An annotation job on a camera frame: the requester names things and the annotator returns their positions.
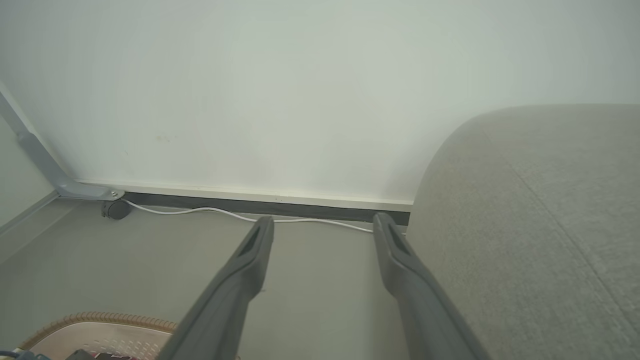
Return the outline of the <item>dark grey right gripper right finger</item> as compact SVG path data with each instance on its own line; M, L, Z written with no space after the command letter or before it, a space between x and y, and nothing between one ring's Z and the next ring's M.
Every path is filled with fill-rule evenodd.
M411 360L489 360L489 355L393 218L378 212L373 235L382 283L397 302Z

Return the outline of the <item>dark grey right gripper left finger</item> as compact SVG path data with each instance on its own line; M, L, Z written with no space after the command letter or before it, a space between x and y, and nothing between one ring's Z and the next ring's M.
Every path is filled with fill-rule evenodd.
M259 218L162 347L159 360L235 360L249 303L265 283L275 221Z

